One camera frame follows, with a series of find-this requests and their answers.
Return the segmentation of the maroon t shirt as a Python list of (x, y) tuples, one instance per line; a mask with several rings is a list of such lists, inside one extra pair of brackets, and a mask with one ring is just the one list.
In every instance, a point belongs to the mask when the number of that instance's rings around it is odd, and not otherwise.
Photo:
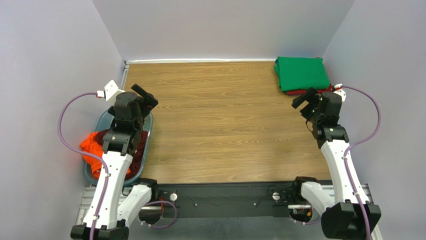
[[(102, 147), (103, 145), (103, 138), (105, 136), (105, 134), (107, 133), (107, 129), (99, 131), (99, 132), (95, 132), (94, 135), (94, 140), (97, 142), (98, 145), (100, 145)], [(136, 152), (133, 156), (133, 160), (132, 163), (129, 166), (129, 169), (127, 171), (125, 180), (129, 180), (133, 177), (135, 177), (137, 175), (137, 173), (139, 172), (139, 170), (141, 169), (141, 165), (142, 165), (142, 160), (143, 160), (143, 154), (145, 152), (145, 145), (146, 145), (146, 141), (147, 141), (147, 137), (148, 137), (148, 132), (147, 131), (143, 131), (141, 133), (141, 141), (136, 149)]]

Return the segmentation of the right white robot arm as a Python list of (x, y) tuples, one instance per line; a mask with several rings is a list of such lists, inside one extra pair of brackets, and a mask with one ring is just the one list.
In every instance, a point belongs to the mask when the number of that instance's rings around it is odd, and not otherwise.
[(292, 107), (300, 110), (312, 124), (317, 141), (331, 175), (334, 196), (330, 196), (316, 178), (298, 176), (292, 184), (293, 198), (309, 203), (319, 215), (322, 232), (328, 239), (370, 240), (382, 213), (368, 198), (356, 173), (351, 149), (363, 141), (350, 143), (346, 129), (339, 124), (346, 99), (342, 86), (319, 92), (313, 87), (295, 98)]

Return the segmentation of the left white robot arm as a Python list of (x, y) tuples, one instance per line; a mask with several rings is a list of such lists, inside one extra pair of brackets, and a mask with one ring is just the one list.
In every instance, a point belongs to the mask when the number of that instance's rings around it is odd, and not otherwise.
[(158, 104), (155, 97), (139, 85), (131, 91), (104, 89), (113, 100), (108, 113), (113, 116), (102, 144), (102, 167), (95, 193), (83, 223), (72, 227), (73, 240), (127, 240), (129, 226), (141, 208), (158, 195), (156, 180), (136, 185), (120, 203), (127, 171), (142, 140), (143, 124)]

